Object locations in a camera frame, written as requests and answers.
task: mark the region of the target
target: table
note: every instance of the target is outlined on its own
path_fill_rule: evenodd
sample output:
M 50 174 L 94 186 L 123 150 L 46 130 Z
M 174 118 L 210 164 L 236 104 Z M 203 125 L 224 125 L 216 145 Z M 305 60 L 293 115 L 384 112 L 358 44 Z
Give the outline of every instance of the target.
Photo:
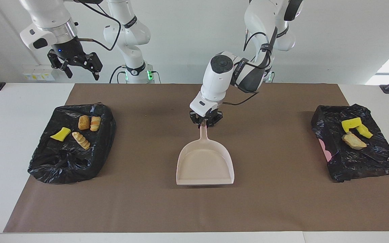
M 1 234 L 28 178 L 26 167 L 45 124 L 57 106 L 64 105 L 73 84 L 9 83 L 0 92 L 0 242 L 385 242 L 389 232 L 256 232 L 256 233 L 162 233 L 162 234 Z M 341 85 L 350 104 L 372 110 L 372 115 L 389 141 L 389 95 L 377 86 Z M 23 121 L 36 123 L 24 132 Z

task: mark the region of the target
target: white dustpan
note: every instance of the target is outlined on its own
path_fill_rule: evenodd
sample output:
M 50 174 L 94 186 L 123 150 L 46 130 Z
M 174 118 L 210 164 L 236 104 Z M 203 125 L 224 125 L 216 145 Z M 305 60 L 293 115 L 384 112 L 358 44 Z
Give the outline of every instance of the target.
M 224 185 L 235 178 L 232 160 L 227 149 L 209 140 L 207 127 L 202 123 L 201 138 L 184 146 L 176 167 L 177 185 Z

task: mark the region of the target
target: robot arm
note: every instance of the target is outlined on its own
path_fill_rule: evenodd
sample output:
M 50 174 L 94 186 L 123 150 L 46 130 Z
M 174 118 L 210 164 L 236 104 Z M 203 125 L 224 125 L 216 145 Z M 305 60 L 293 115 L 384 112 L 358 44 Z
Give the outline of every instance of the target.
M 68 65 L 81 66 L 92 72 L 98 80 L 103 65 L 97 54 L 85 54 L 80 41 L 94 41 L 77 37 L 77 23 L 71 19 L 64 6 L 69 0 L 20 0 L 31 15 L 33 23 L 20 33 L 23 43 L 31 50 L 52 46 L 48 58 L 53 68 L 63 70 L 69 78 L 73 75 Z M 71 0 L 78 3 L 99 4 L 103 0 Z M 104 36 L 121 51 L 128 70 L 127 77 L 133 83 L 148 83 L 153 77 L 148 72 L 148 64 L 137 45 L 150 41 L 150 30 L 137 20 L 130 0 L 107 0 L 110 15 L 122 24 L 106 26 Z
M 210 60 L 201 91 L 190 103 L 195 123 L 208 119 L 217 122 L 217 112 L 229 85 L 245 93 L 256 93 L 262 77 L 269 73 L 274 61 L 273 48 L 288 51 L 295 45 L 295 36 L 288 31 L 288 21 L 301 12 L 303 0 L 251 0 L 244 21 L 257 50 L 254 61 L 230 52 L 217 54 Z
M 137 46 L 150 42 L 150 30 L 134 15 L 130 0 L 107 0 L 107 2 L 110 14 L 124 26 L 117 40 L 117 47 L 125 60 L 127 81 L 148 83 L 151 80 L 148 64 Z M 105 27 L 103 34 L 108 43 L 115 41 L 118 29 L 117 25 Z
M 102 1 L 82 0 L 83 3 L 97 4 Z M 48 58 L 53 68 L 63 70 L 71 78 L 73 74 L 68 65 L 81 66 L 89 70 L 96 80 L 99 79 L 103 65 L 95 52 L 86 54 L 83 51 L 77 37 L 77 24 L 71 19 L 63 0 L 20 0 L 20 3 L 32 19 L 32 24 L 20 33 L 23 43 L 29 49 L 52 46 Z

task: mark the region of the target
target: black trash bag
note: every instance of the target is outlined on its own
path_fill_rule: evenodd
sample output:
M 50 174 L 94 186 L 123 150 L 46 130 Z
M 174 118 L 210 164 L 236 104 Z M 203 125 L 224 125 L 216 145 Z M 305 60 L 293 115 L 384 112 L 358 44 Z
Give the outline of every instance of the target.
M 361 150 L 352 149 L 341 139 L 346 134 L 341 121 L 355 117 L 361 117 L 363 124 L 373 134 L 373 137 L 368 139 L 361 136 L 356 129 L 351 129 L 353 134 L 367 144 L 367 147 Z M 312 118 L 312 130 L 331 153 L 332 158 L 327 167 L 333 180 L 344 182 L 356 178 L 389 175 L 389 144 L 366 107 L 357 104 L 318 106 Z
M 78 122 L 82 115 L 101 117 L 99 130 L 80 131 Z M 64 142 L 50 138 L 62 127 L 80 132 L 91 143 L 90 148 L 83 149 L 71 134 L 68 134 Z M 97 176 L 108 157 L 115 131 L 116 122 L 112 112 L 101 103 L 57 107 L 32 155 L 28 173 L 41 182 L 52 184 L 92 179 Z

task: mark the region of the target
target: bread roll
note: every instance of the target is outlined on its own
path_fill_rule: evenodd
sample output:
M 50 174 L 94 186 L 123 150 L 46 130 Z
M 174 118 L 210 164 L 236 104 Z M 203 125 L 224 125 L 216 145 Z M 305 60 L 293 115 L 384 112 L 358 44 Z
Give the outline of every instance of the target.
M 82 148 L 84 148 L 85 150 L 89 149 L 91 143 L 88 142 L 88 140 L 82 134 L 75 131 L 75 132 L 72 132 L 71 135 L 74 137 L 74 140 L 76 140 L 76 142 L 80 146 L 82 146 Z
M 100 128 L 100 122 L 102 118 L 99 116 L 93 116 L 91 117 L 91 131 L 97 131 Z
M 79 117 L 78 128 L 79 130 L 89 129 L 89 117 L 87 115 Z
M 367 144 L 361 141 L 357 136 L 355 136 L 352 132 L 348 132 L 346 135 L 341 137 L 341 139 L 349 145 L 353 149 L 363 149 L 367 147 Z

